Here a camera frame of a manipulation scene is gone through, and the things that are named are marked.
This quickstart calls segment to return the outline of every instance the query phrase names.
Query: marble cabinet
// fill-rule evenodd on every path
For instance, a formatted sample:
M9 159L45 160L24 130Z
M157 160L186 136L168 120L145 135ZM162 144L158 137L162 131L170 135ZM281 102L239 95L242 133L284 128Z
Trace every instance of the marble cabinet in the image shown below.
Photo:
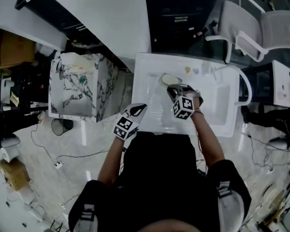
M83 55L92 71L74 72L61 64L60 53L51 63L49 116L99 122L117 114L126 92L125 73L102 54Z

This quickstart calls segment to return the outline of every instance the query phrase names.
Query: floor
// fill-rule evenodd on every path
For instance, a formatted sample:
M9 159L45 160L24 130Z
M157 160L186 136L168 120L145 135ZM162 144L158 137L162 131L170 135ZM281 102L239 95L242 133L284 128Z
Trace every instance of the floor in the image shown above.
M63 213L68 214L76 198L73 198L65 206L66 210L60 207L60 203L67 202L74 195L79 194L85 186L88 175L96 179L99 170L106 157L106 153L100 153L85 158L60 157L60 155L84 156L100 151L109 150L114 135L111 132L114 117L103 120L97 124L90 122L76 122L74 128L62 136L56 136L51 129L52 118L47 118L43 125L32 126L16 132L21 139L17 146L20 152L20 159L27 167L32 187L36 192L38 203L46 210L46 218L51 222L53 219L62 221L67 226ZM52 160L62 161L63 166L56 169L49 156L42 147L49 152ZM236 128L232 138L218 138L225 152L227 159L234 162L239 174L245 181L252 197L252 204L248 218L253 215L257 218L264 214L256 214L255 210L262 203L262 193L272 182L282 189L288 183L289 165L275 166L269 173L269 167L259 167L252 162L251 140L243 135L250 134L252 137L267 142L271 138L281 135L274 128L263 128L248 124L245 126L243 118L238 111ZM196 155L203 159L199 149L197 137L190 137L196 149ZM131 139L126 141L124 146L128 147ZM253 140L254 162L263 164L266 154L264 145ZM290 153L270 150L269 161L275 164L284 164L290 159ZM199 168L205 170L202 163Z

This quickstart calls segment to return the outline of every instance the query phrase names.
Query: table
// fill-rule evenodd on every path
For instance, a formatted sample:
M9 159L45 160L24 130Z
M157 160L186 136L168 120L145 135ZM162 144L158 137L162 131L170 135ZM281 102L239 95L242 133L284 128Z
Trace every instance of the table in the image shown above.
M290 68L273 60L260 67L245 68L243 72L252 86L252 102L290 107ZM241 90L239 100L245 101L246 91L242 80Z
M11 75L7 77L15 83L10 88L9 97L13 92L19 98L19 105L16 107L12 102L5 104L0 101L0 109L3 106L10 106L11 110L17 110L21 114L48 109L47 106L31 108L32 102L48 102L49 74L47 69L32 67L29 63L22 63L13 67Z

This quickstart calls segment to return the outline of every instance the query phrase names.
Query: bracelet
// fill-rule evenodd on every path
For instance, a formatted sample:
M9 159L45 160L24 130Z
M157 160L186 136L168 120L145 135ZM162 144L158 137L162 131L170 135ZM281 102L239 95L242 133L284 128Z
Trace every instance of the bracelet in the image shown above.
M199 113L199 114L202 114L204 116L204 113L202 113L199 108L197 108L196 110L194 110L194 113Z

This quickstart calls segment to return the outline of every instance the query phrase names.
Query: chair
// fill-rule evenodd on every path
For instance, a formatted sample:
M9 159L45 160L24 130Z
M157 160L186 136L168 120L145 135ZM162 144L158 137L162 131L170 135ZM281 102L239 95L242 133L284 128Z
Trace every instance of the chair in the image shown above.
M225 59L230 62L232 44L244 55L260 62L272 49L290 48L290 11L265 12L256 2L248 0L261 12L260 21L239 5L224 1L218 22L218 34L205 40L225 40L228 52Z

